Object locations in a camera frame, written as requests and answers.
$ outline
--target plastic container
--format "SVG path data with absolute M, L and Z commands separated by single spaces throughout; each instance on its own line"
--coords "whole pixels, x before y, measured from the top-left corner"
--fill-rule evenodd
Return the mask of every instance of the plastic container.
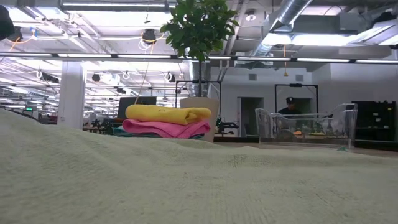
M 356 117 L 355 103 L 338 105 L 328 114 L 282 115 L 258 108 L 260 147 L 327 147 L 349 151 L 354 148 Z

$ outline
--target potted plant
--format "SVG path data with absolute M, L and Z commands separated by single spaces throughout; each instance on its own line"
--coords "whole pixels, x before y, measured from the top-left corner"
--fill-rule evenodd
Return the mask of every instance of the potted plant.
M 208 59 L 207 54 L 224 47 L 227 36 L 235 35 L 233 25 L 239 24 L 232 18 L 236 11 L 228 10 L 225 0 L 177 0 L 171 15 L 173 18 L 160 31 L 170 33 L 166 43 L 177 50 L 179 57 L 189 56 L 199 61 L 201 96 L 202 63 Z

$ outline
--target computer monitor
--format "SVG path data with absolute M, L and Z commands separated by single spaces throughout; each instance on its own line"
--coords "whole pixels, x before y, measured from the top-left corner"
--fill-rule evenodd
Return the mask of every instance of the computer monitor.
M 126 119 L 126 108 L 136 102 L 136 97 L 120 97 L 118 118 Z M 138 98 L 137 104 L 156 105 L 155 96 L 143 96 Z

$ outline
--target ceiling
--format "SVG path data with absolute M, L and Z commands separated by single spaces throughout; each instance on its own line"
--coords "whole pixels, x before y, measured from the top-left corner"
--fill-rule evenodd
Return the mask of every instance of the ceiling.
M 81 1 L 81 0 L 67 0 L 65 3 L 79 3 L 79 2 L 120 2 L 120 1 Z M 243 19 L 241 26 L 238 29 L 238 37 L 236 41 L 229 39 L 228 45 L 232 45 L 231 53 L 249 52 L 253 50 L 261 39 L 261 26 L 267 14 L 277 11 L 280 7 L 280 0 L 263 0 L 263 1 L 247 1 L 247 5 L 243 7 L 246 1 L 228 1 L 228 6 L 232 7 L 238 4 L 237 10 L 239 15 L 245 13 L 241 9 L 255 9 L 254 15 L 256 19 L 247 21 Z M 303 15 L 338 15 L 342 11 L 345 12 L 363 12 L 371 11 L 379 7 L 390 5 L 395 1 L 385 0 L 314 0 L 309 7 L 304 10 Z M 50 52 L 50 53 L 92 53 L 92 54 L 175 54 L 173 48 L 165 43 L 167 34 L 159 32 L 160 27 L 165 24 L 171 15 L 164 12 L 146 12 L 146 11 L 76 11 L 68 10 L 66 6 L 61 7 L 36 7 L 34 10 L 22 9 L 21 7 L 7 6 L 11 19 L 15 26 L 21 26 L 23 33 L 23 44 L 16 44 L 8 40 L 0 42 L 0 52 L 7 52 L 10 49 L 13 52 Z M 158 41 L 151 46 L 142 43 L 141 34 L 145 29 L 154 29 Z M 335 57 L 341 55 L 341 47 L 319 47 L 319 46 L 302 46 L 302 45 L 286 45 L 283 47 L 275 46 L 271 53 L 274 56 L 283 57 Z M 380 53 L 380 55 L 373 55 L 373 57 L 385 57 L 387 53 Z M 165 74 L 171 73 L 175 75 L 177 80 L 191 80 L 192 73 L 190 71 L 190 62 L 171 63 L 171 62 L 83 62 L 83 66 L 88 71 L 87 85 L 91 86 L 86 90 L 86 110 L 96 109 L 100 111 L 105 108 L 103 114 L 111 114 L 110 108 L 117 105 L 117 98 L 120 96 L 115 89 L 111 88 L 94 88 L 94 86 L 112 85 L 109 82 L 101 80 L 94 82 L 91 79 L 93 74 L 113 74 L 120 76 L 120 84 L 132 90 L 130 95 L 138 94 L 134 88 L 139 88 L 141 85 L 157 87 L 152 92 L 148 89 L 142 90 L 141 95 L 156 95 L 159 96 L 160 103 L 165 106 L 174 105 L 174 89 L 175 83 L 170 83 L 165 79 Z M 275 63 L 273 67 L 283 67 L 284 63 Z M 307 63 L 293 63 L 291 66 L 307 68 L 311 70 L 319 64 Z M 230 73 L 234 75 L 234 68 L 230 68 Z M 62 62 L 56 60 L 24 60 L 21 58 L 4 58 L 0 63 L 0 85 L 7 84 L 23 84 L 23 85 L 46 85 L 38 78 L 38 70 L 61 78 Z M 187 90 L 182 90 L 181 97 L 186 97 L 192 94 L 190 85 L 186 85 Z M 23 91 L 16 91 L 15 88 L 3 88 L 0 91 L 0 104 L 14 104 L 26 103 L 27 97 L 42 99 L 44 96 L 54 96 L 48 99 L 54 105 L 43 104 L 44 100 L 40 101 L 43 112 L 56 111 L 57 99 L 59 97 L 59 88 L 45 88 L 34 87 L 24 88 L 28 93 Z M 24 99 L 6 99 L 15 98 L 15 96 L 23 97 Z M 96 103 L 99 108 L 92 106 L 91 99 L 96 96 Z

